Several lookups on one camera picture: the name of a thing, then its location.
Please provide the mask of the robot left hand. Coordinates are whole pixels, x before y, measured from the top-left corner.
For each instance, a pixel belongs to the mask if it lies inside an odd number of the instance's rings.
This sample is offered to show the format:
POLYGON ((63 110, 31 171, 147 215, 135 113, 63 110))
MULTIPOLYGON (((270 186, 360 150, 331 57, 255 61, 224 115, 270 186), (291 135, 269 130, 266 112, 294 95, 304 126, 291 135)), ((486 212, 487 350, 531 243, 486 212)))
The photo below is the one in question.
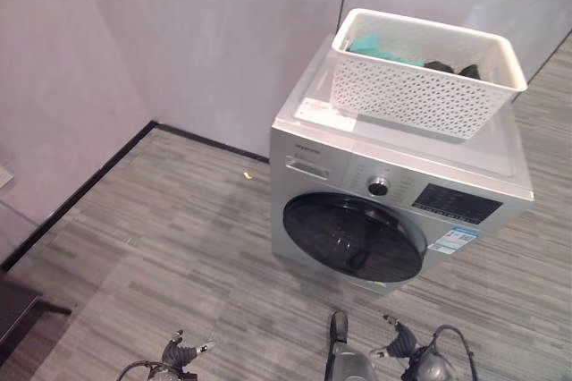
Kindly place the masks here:
POLYGON ((208 341, 198 347, 183 346, 183 330, 176 331, 164 347, 161 362, 171 368, 183 369, 198 355, 211 351, 215 342, 208 341))

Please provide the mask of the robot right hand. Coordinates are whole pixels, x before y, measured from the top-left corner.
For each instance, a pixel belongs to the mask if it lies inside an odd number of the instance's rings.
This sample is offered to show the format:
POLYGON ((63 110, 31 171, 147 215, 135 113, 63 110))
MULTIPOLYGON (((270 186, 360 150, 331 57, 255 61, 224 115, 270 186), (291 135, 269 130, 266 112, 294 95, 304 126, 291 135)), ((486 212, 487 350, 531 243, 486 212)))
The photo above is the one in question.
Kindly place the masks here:
POLYGON ((375 348, 369 352, 370 358, 396 358, 408 359, 416 354, 419 344, 412 331, 406 327, 397 317, 383 314, 383 319, 394 327, 397 336, 389 345, 375 348))

